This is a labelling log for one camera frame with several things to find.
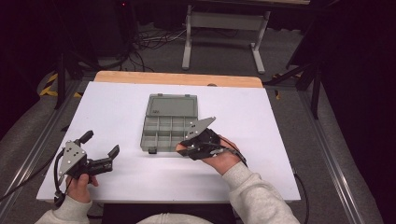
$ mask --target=table leg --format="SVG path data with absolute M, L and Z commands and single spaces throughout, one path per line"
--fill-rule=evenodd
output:
M 191 5 L 187 9 L 186 18 L 186 44 L 184 46 L 183 64 L 181 68 L 188 70 L 190 68 L 190 57 L 191 57 Z
M 260 25 L 259 33 L 257 35 L 256 43 L 251 43 L 251 51 L 253 53 L 254 61 L 257 66 L 257 71 L 260 74 L 265 73 L 264 65 L 262 64 L 262 57 L 260 56 L 259 49 L 260 44 L 262 43 L 262 37 L 264 36 L 265 29 L 267 28 L 267 23 L 270 18 L 271 12 L 265 12 L 264 16 L 262 17 L 262 24 Z

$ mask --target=white tabletop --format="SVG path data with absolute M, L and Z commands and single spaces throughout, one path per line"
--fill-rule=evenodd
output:
M 91 188 L 103 203 L 227 203 L 228 186 L 201 161 L 176 152 L 149 155 L 140 148 L 145 113 L 152 93 L 193 94 L 198 119 L 216 117 L 210 129 L 235 142 L 247 165 L 271 182 L 286 201 L 300 200 L 286 150 L 265 89 L 91 82 L 61 147 L 88 130 L 94 136 L 81 147 L 89 159 L 107 157 L 120 145 L 113 171 L 97 176 Z M 54 197 L 53 162 L 37 199 Z

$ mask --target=person's right hand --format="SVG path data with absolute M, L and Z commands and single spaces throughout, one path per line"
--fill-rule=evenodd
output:
M 236 147 L 236 144 L 234 144 L 233 142 L 231 142 L 230 140 L 228 140 L 227 138 L 225 138 L 221 135 L 219 135 L 219 137 L 220 137 L 220 144 L 222 146 L 225 146 L 228 148 L 234 148 L 234 149 L 238 150 Z M 177 144 L 176 151 L 179 151 L 181 149 L 185 149 L 185 147 L 183 147 L 181 144 Z M 213 168 L 215 168 L 215 170 L 219 174 L 224 175 L 231 167 L 236 165 L 241 160 L 239 159 L 239 157 L 235 156 L 233 153 L 231 153 L 229 151 L 224 151 L 224 152 L 221 152 L 220 154 L 218 154 L 218 156 L 216 156 L 216 157 L 205 158 L 205 159 L 202 159 L 202 161 L 205 162 L 206 164 L 209 164 Z

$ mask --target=black cable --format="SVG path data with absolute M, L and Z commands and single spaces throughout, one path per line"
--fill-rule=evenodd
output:
M 106 65 L 100 65 L 100 64 L 97 64 L 97 65 L 101 67 L 101 70 L 108 70 L 110 68 L 114 68 L 114 67 L 122 65 L 127 59 L 128 59 L 128 53 L 125 53 L 125 55 L 123 55 L 122 58 L 119 61 L 115 62 L 115 63 L 110 63 L 110 64 L 106 64 Z M 90 66 L 84 66 L 82 64 L 79 64 L 79 66 L 82 69 L 84 69 L 85 71 L 94 70 Z
M 178 34 L 175 38 L 169 40 L 169 38 L 172 35 L 180 32 L 180 31 L 182 31 L 182 33 Z M 147 42 L 144 45 L 140 44 L 139 49 L 159 49 L 162 46 L 166 45 L 167 43 L 176 40 L 180 35 L 182 35 L 184 32 L 186 32 L 186 30 L 185 29 L 176 29 L 171 32 L 166 31 L 163 35 L 157 35 L 159 32 L 160 31 L 158 31 L 155 35 L 149 35 L 149 34 L 143 32 L 142 34 L 145 34 L 146 36 L 139 34 L 139 37 L 138 37 L 140 40 L 139 43 Z M 150 44 L 152 42 L 156 42 L 156 44 L 154 46 L 151 46 Z
M 248 167 L 247 159 L 244 157 L 244 155 L 242 155 L 242 153 L 239 151 L 239 149 L 233 147 L 233 145 L 231 145 L 230 142 L 228 142 L 227 140 L 225 140 L 225 139 L 222 139 L 222 140 L 225 141 L 226 143 L 228 143 L 232 148 L 225 147 L 223 145 L 215 144 L 215 143 L 205 143 L 205 145 L 206 146 L 219 147 L 219 148 L 222 148 L 222 149 L 224 149 L 226 151 L 229 151 L 229 152 L 233 153 L 235 156 L 237 156 L 241 160 L 242 163 L 244 163 L 244 165 L 246 167 Z
M 58 163 L 61 157 L 64 155 L 64 149 L 56 156 L 55 164 L 53 166 L 53 182 L 55 183 L 56 192 L 62 192 L 59 188 L 60 184 L 58 182 Z
M 145 62 L 143 62 L 142 56 L 140 56 L 140 54 L 137 51 L 134 54 L 140 58 L 140 61 L 142 62 L 143 72 L 146 72 L 146 66 L 145 66 Z
M 239 151 L 239 148 L 238 148 L 238 147 L 234 147 L 233 144 L 232 144 L 231 142 L 229 142 L 227 139 L 222 138 L 222 137 L 220 137 L 220 136 L 219 136 L 219 138 L 220 138 L 221 140 L 223 140 L 224 142 L 226 142 L 228 145 L 230 145 L 233 149 Z
M 306 201 L 306 213 L 305 213 L 305 221 L 304 221 L 304 224 L 307 224 L 307 223 L 308 223 L 308 219 L 309 219 L 309 201 L 308 201 L 308 194 L 306 193 L 306 189 L 305 189 L 303 180 L 302 180 L 297 174 L 294 174 L 294 177 L 296 177 L 296 179 L 298 179 L 298 181 L 300 182 L 301 187 L 303 188 L 303 191 L 304 191 L 304 196 L 305 196 L 305 201 Z
M 139 57 L 140 60 L 143 62 L 143 58 L 140 56 L 139 53 L 136 52 L 136 56 Z M 154 69 L 145 66 L 144 63 L 143 63 L 143 64 L 140 64 L 140 63 L 135 62 L 135 61 L 131 58 L 131 56 L 129 56 L 129 60 L 131 61 L 131 63 L 132 63 L 133 66 L 134 66 L 135 64 L 141 66 L 141 67 L 143 68 L 143 72 L 145 72 L 146 69 L 150 70 L 151 72 L 154 72 Z
M 27 184 L 29 181 L 31 181 L 33 178 L 35 178 L 35 176 L 38 175 L 42 170 L 44 170 L 44 168 L 46 168 L 50 164 L 50 162 L 53 160 L 53 158 L 56 155 L 56 152 L 57 151 L 55 150 L 55 152 L 51 155 L 49 160 L 47 160 L 46 163 L 44 163 L 44 165 L 41 166 L 36 172 L 34 172 L 27 179 L 23 180 L 17 187 L 15 187 L 14 189 L 10 190 L 7 194 L 5 194 L 3 197 L 1 197 L 0 198 L 0 202 L 2 202 L 5 198 L 7 198 L 12 193 L 14 193 L 17 189 L 20 189 L 21 187 L 23 187 L 25 184 Z

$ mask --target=dark floor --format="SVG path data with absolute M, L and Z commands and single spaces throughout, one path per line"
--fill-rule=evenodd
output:
M 231 31 L 222 32 L 226 32 L 226 35 L 234 35 Z M 159 49 L 144 49 L 138 52 L 142 56 L 145 66 L 152 68 L 155 72 L 249 76 L 269 80 L 272 75 L 287 71 L 285 66 L 301 38 L 302 36 L 297 31 L 267 30 L 260 50 L 266 68 L 265 75 L 257 74 L 253 57 L 248 48 L 251 40 L 255 39 L 255 34 L 252 32 L 238 32 L 233 37 L 225 37 L 213 31 L 200 31 L 193 37 L 191 69 L 189 71 L 181 69 L 184 50 L 182 39 L 176 39 Z M 131 54 L 131 58 L 140 62 L 140 59 L 134 54 Z M 131 61 L 126 61 L 122 70 L 142 71 L 142 67 L 133 65 Z M 38 92 L 47 82 L 47 78 L 49 76 L 46 76 L 37 88 Z M 84 91 L 87 82 L 82 81 L 78 91 Z M 280 92 L 278 100 L 273 88 L 267 88 L 267 92 L 290 163 L 304 181 L 309 195 L 309 223 L 353 223 L 349 221 L 346 209 L 334 186 L 315 129 L 304 108 L 301 93 L 290 88 L 278 89 Z M 59 122 L 55 125 L 49 142 L 43 146 L 45 149 L 35 168 L 44 164 L 58 148 L 64 137 L 64 132 L 61 129 L 71 122 L 79 99 L 75 97 L 70 100 Z M 0 174 L 4 183 L 0 186 L 0 192 L 6 192 L 36 139 L 45 128 L 49 116 L 54 111 L 55 104 L 55 97 L 42 96 L 40 101 L 21 117 L 0 142 L 0 169 L 4 171 Z M 324 90 L 321 90 L 318 112 L 319 123 L 325 132 L 329 148 L 341 167 L 362 219 L 365 223 L 382 223 L 375 200 L 350 156 Z M 53 208 L 51 204 L 35 199 L 44 174 L 45 172 L 42 172 L 22 188 L 4 223 L 32 223 L 38 220 L 45 211 Z M 300 202 L 290 203 L 290 207 L 294 215 L 304 222 L 305 199 L 302 188 L 300 188 L 300 193 L 303 199 Z M 95 204 L 90 213 L 100 215 L 101 209 L 100 204 Z M 93 220 L 92 223 L 100 223 L 100 220 Z

